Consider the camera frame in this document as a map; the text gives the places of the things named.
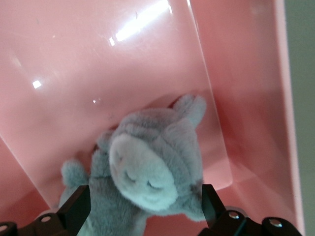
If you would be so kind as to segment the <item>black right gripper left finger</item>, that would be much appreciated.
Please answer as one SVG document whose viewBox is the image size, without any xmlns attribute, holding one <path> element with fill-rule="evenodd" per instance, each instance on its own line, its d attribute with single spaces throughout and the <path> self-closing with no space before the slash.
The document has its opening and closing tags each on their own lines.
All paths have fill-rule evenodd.
<svg viewBox="0 0 315 236">
<path fill-rule="evenodd" d="M 22 228 L 0 222 L 0 236 L 77 236 L 90 211 L 90 188 L 79 186 L 56 213 L 43 214 Z"/>
</svg>

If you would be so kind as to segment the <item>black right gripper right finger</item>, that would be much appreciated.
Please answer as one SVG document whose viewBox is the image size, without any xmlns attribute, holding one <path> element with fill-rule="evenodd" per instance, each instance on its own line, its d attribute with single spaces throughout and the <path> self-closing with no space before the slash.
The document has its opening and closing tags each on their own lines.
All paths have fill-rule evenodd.
<svg viewBox="0 0 315 236">
<path fill-rule="evenodd" d="M 238 210 L 228 210 L 211 184 L 202 185 L 202 210 L 208 227 L 199 236 L 302 236 L 285 219 L 266 217 L 256 223 Z"/>
</svg>

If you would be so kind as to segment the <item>grey plush toy white face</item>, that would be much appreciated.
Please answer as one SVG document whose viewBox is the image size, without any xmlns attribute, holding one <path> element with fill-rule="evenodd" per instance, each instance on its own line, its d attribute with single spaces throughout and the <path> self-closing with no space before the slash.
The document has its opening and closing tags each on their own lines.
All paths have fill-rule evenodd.
<svg viewBox="0 0 315 236">
<path fill-rule="evenodd" d="M 77 236 L 143 236 L 151 216 L 203 221 L 196 128 L 205 111 L 203 97 L 186 94 L 171 108 L 131 113 L 101 134 L 89 171 L 66 161 L 60 204 L 79 186 L 90 188 L 91 211 Z"/>
</svg>

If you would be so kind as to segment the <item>pink plastic box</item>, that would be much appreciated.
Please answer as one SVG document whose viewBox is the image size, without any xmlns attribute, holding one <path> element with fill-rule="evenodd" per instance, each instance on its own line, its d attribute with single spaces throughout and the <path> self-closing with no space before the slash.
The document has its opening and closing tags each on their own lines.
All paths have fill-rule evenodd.
<svg viewBox="0 0 315 236">
<path fill-rule="evenodd" d="M 57 207 L 65 160 L 185 93 L 204 181 L 304 233 L 285 0 L 0 0 L 0 221 Z"/>
</svg>

